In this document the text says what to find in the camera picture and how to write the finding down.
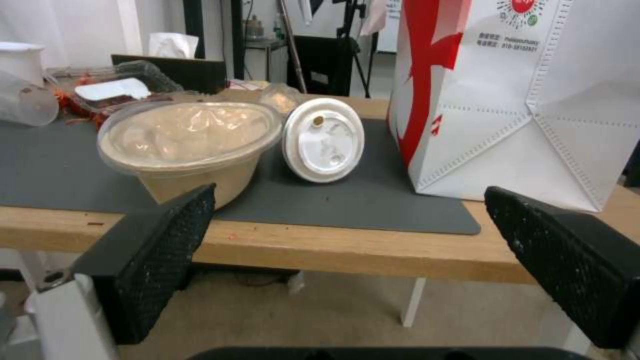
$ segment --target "metal pole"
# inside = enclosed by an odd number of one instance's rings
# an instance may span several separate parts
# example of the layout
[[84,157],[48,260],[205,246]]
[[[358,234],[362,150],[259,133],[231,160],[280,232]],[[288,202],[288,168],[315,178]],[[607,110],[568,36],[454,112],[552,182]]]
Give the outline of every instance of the metal pole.
[[302,76],[302,66],[300,65],[296,42],[293,39],[293,30],[291,30],[291,23],[289,22],[289,13],[287,13],[287,5],[285,5],[284,0],[280,0],[280,8],[282,10],[282,22],[284,22],[285,29],[287,31],[287,38],[289,40],[289,50],[291,51],[293,67],[296,69],[298,84],[300,84],[300,90],[302,90],[302,93],[306,94],[307,85],[305,84],[305,78]]

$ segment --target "white plastic lid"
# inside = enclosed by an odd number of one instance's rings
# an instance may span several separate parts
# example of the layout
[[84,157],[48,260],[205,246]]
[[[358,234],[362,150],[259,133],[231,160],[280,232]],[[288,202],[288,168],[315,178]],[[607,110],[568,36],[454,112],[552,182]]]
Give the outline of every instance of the white plastic lid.
[[282,139],[284,158],[298,176],[329,183],[347,176],[364,150],[358,114],[342,101],[307,101],[289,115]]

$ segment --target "textured gripper pad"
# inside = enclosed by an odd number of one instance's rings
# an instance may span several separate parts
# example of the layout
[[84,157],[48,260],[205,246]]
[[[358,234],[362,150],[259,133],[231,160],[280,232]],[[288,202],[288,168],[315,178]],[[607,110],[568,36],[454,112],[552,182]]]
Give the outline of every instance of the textured gripper pad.
[[139,343],[183,280],[213,216],[207,186],[144,213],[129,214],[73,266],[91,276],[118,344]]
[[484,200],[518,260],[591,341],[621,348],[640,315],[640,247],[597,218],[498,187]]

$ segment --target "plastic food container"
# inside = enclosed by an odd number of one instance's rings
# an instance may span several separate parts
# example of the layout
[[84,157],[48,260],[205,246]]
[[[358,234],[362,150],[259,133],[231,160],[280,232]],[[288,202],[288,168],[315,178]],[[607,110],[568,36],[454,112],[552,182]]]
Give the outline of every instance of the plastic food container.
[[43,126],[58,115],[58,100],[45,88],[0,70],[0,120]]
[[42,87],[42,50],[42,45],[0,42],[0,69]]
[[258,102],[272,107],[286,117],[304,100],[296,88],[286,84],[271,84],[262,91]]
[[168,100],[166,94],[182,87],[148,61],[130,61],[112,67],[47,69],[45,77],[77,108],[111,114],[137,102]]
[[281,130],[280,116],[258,104],[149,102],[110,116],[98,150],[109,166],[136,174],[158,203],[215,183],[217,209],[246,188]]
[[320,98],[298,106],[287,119],[282,153],[289,168],[314,183],[347,176],[364,150],[364,129],[356,111],[342,101]]

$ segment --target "black chair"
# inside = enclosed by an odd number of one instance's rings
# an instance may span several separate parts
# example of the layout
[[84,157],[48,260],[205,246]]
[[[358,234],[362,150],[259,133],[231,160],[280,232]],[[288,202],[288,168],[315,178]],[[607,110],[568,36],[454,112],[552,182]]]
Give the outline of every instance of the black chair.
[[[349,96],[353,54],[360,50],[355,40],[301,36],[294,38],[307,92]],[[291,59],[287,64],[287,85],[300,89]]]

